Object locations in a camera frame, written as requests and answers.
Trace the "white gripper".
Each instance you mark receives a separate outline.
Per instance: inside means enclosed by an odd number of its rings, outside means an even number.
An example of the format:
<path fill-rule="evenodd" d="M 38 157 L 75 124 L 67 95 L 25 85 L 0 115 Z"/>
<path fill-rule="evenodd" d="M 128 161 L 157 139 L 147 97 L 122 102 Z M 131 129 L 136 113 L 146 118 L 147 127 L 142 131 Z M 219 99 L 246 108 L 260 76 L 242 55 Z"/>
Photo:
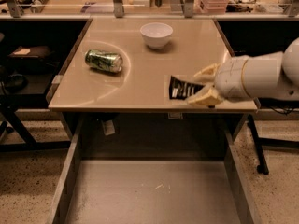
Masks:
<path fill-rule="evenodd" d="M 196 82 L 212 82 L 213 86 L 205 86 L 187 99 L 189 105 L 218 105 L 224 98 L 230 101 L 247 100 L 241 81 L 243 66 L 249 56 L 232 57 L 219 65 L 213 63 L 193 76 Z"/>

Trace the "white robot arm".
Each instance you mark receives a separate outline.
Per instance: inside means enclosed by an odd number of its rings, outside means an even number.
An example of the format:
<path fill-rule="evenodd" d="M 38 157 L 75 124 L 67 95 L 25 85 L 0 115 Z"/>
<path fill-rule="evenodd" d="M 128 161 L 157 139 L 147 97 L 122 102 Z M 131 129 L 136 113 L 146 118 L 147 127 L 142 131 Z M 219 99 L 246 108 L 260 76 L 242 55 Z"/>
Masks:
<path fill-rule="evenodd" d="M 225 100 L 233 103 L 255 98 L 298 101 L 299 38 L 285 51 L 213 63 L 196 73 L 193 80 L 204 87 L 187 99 L 190 105 L 210 106 Z"/>

